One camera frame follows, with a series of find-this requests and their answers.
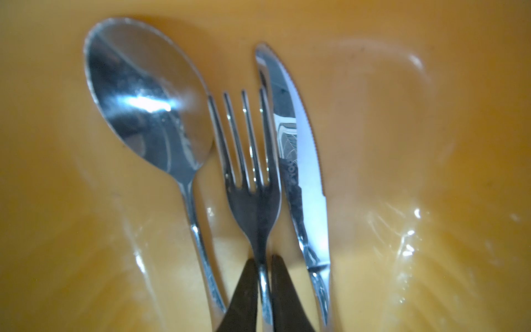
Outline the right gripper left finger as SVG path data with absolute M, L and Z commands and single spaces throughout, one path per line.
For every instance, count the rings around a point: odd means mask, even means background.
M 257 328 L 258 273 L 249 259 L 236 285 L 235 293 L 217 332 L 255 332 Z

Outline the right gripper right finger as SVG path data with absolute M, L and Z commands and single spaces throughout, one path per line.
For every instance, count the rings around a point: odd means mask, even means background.
M 284 260 L 272 256 L 272 309 L 276 332 L 314 332 L 307 318 Z

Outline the silver fork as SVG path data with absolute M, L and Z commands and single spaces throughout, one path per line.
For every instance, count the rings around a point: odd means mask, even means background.
M 223 94 L 227 119 L 232 131 L 236 149 L 236 161 L 241 173 L 241 185 L 235 180 L 234 168 L 228 152 L 226 136 L 223 132 L 220 115 L 214 98 L 207 99 L 214 138 L 223 171 L 228 203 L 240 229 L 250 242 L 257 266 L 258 283 L 262 308 L 264 331 L 274 331 L 274 313 L 270 282 L 268 276 L 267 243 L 269 235 L 279 217 L 282 205 L 282 185 L 279 176 L 279 163 L 274 122 L 270 115 L 268 96 L 264 88 L 259 90 L 260 114 L 264 127 L 264 146 L 266 166 L 261 167 L 257 153 L 256 136 L 250 116 L 246 91 L 241 92 L 242 111 L 246 117 L 246 128 L 250 143 L 250 158 L 253 163 L 253 175 L 250 176 L 243 155 L 240 135 L 237 129 L 232 103 L 228 94 Z

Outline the silver knife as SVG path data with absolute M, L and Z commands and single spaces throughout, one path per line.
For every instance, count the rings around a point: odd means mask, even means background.
M 334 331 L 330 291 L 327 204 L 317 147 L 300 93 L 278 55 L 266 43 L 255 57 L 272 102 L 279 169 L 297 241 L 319 306 L 321 331 Z

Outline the silver spoon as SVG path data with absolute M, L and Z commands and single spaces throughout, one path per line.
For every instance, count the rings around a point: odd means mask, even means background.
M 97 23 L 84 41 L 92 98 L 118 138 L 178 184 L 213 326 L 226 305 L 207 255 L 193 182 L 214 141 L 210 92 L 191 59 L 155 27 L 128 17 Z

